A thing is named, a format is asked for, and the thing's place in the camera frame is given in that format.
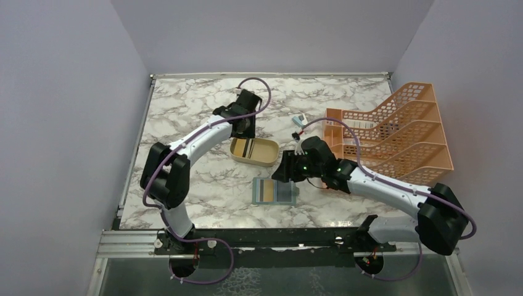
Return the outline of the gold card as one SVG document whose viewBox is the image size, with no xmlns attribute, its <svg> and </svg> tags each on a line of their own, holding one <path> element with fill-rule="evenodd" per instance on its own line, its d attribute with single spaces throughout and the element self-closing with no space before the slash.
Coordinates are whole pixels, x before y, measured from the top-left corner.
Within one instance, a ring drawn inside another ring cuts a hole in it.
<svg viewBox="0 0 523 296">
<path fill-rule="evenodd" d="M 272 179 L 261 179 L 259 189 L 259 202 L 274 202 L 274 181 Z"/>
</svg>

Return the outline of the green card holder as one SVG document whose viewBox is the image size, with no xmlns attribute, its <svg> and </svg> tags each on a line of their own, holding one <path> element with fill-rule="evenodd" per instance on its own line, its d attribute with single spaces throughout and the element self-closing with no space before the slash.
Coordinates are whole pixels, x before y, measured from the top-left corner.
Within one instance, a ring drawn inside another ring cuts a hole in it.
<svg viewBox="0 0 523 296">
<path fill-rule="evenodd" d="M 299 188 L 295 183 L 282 183 L 274 181 L 274 202 L 262 203 L 258 201 L 259 187 L 261 179 L 270 178 L 259 178 L 256 177 L 252 180 L 252 203 L 255 205 L 289 205 L 294 206 L 297 202 L 297 196 L 299 195 Z"/>
</svg>

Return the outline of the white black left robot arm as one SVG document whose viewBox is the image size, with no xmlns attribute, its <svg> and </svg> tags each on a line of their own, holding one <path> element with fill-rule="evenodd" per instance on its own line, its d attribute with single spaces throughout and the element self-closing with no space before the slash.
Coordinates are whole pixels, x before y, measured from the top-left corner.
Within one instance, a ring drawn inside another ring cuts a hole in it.
<svg viewBox="0 0 523 296">
<path fill-rule="evenodd" d="M 179 253 L 193 248 L 193 223 L 184 200 L 189 192 L 191 167 L 211 148 L 229 138 L 253 138 L 255 116 L 262 99 L 242 89 L 236 100 L 216 108 L 210 118 L 188 135 L 169 145 L 155 143 L 149 150 L 140 186 L 146 206 L 158 208 L 173 233 L 171 246 Z"/>
</svg>

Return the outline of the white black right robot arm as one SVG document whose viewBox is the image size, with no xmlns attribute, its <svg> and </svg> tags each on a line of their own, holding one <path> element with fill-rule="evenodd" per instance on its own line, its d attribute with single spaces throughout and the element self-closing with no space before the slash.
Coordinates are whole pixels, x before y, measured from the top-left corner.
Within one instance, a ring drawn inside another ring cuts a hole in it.
<svg viewBox="0 0 523 296">
<path fill-rule="evenodd" d="M 337 158 L 317 136 L 283 151 L 271 178 L 282 183 L 319 178 L 330 189 L 370 198 L 405 213 L 368 216 L 355 236 L 357 246 L 365 251 L 389 242 L 414 242 L 437 254 L 451 255 L 471 223 L 448 186 L 419 186 L 380 175 L 353 160 Z"/>
</svg>

